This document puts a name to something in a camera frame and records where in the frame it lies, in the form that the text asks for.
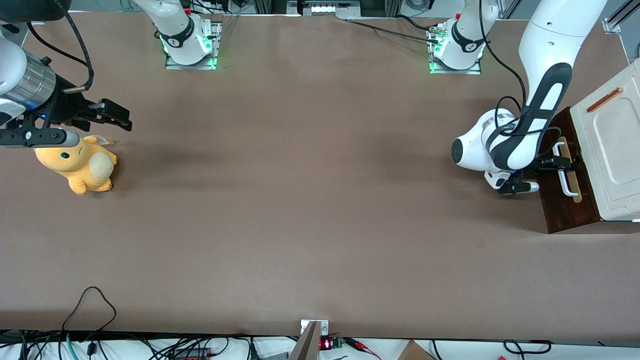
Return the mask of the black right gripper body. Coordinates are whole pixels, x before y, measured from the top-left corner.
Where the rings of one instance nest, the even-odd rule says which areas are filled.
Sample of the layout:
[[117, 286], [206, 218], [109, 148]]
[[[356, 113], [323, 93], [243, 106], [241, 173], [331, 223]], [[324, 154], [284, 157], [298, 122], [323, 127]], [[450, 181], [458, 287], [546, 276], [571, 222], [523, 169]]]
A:
[[28, 109], [20, 116], [20, 125], [25, 120], [37, 119], [45, 121], [45, 128], [50, 125], [67, 125], [80, 130], [89, 130], [89, 123], [105, 124], [106, 118], [99, 114], [96, 109], [91, 108], [95, 102], [87, 100], [82, 93], [66, 94], [66, 88], [73, 88], [73, 84], [59, 75], [55, 76], [55, 87], [51, 96], [42, 105], [35, 109]]

